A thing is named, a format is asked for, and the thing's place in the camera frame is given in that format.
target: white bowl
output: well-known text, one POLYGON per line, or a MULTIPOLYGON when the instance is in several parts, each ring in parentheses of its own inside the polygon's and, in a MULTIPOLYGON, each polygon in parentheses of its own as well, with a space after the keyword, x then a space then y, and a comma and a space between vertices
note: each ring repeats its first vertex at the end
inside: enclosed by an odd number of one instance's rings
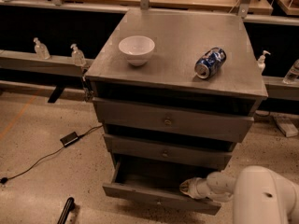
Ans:
POLYGON ((154 48, 153 40, 142 35, 129 36, 119 44, 119 49, 128 63, 134 66, 146 63, 151 58, 154 48))

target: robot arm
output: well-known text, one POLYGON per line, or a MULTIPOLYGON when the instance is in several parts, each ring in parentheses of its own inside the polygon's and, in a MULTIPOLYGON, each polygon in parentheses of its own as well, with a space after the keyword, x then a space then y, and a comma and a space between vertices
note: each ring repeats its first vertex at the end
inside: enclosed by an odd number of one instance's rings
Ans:
POLYGON ((234 224, 299 224, 299 186, 260 166, 245 168, 237 179, 219 172, 192 178, 180 190, 194 199, 233 199, 234 224))

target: concrete floor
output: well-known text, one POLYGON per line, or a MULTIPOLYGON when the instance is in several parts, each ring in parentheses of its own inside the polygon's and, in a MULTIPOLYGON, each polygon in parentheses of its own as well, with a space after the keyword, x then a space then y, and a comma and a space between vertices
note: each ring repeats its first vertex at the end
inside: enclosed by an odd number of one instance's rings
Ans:
MULTIPOLYGON (((60 138, 99 125, 83 91, 66 90, 47 103, 49 87, 0 82, 0 177, 23 172, 62 147, 60 138)), ((299 118, 290 116, 296 127, 299 118)), ((76 209, 66 223, 232 223, 232 203, 216 216, 109 198, 102 183, 114 173, 103 130, 39 163, 25 175, 0 185, 0 223, 57 223, 69 197, 76 209)), ((237 177, 249 165, 270 168, 299 183, 299 136, 286 138, 272 116, 257 117, 244 142, 235 148, 224 173, 237 177)))

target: soda can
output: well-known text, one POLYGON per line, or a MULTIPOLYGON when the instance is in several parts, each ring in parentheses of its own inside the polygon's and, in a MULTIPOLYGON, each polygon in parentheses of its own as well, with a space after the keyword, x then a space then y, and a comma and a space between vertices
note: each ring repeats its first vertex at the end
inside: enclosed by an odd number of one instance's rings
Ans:
POLYGON ((224 64, 226 54, 223 49, 213 48, 203 55, 195 65, 195 73, 200 78, 212 77, 224 64))

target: drawer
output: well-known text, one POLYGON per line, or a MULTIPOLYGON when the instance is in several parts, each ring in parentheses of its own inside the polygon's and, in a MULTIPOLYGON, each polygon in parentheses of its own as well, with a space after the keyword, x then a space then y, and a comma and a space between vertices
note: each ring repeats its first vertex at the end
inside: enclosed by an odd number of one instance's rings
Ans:
POLYGON ((242 142, 253 117, 94 98, 100 122, 167 133, 242 142))
POLYGON ((179 191, 184 180, 207 174, 208 170, 198 167, 122 157, 112 182, 103 189, 109 197, 216 215, 219 203, 194 200, 179 191))
POLYGON ((144 139, 104 134, 107 150, 112 154, 136 156, 157 161, 170 161, 215 170, 225 169, 230 152, 204 150, 195 146, 179 146, 144 139))

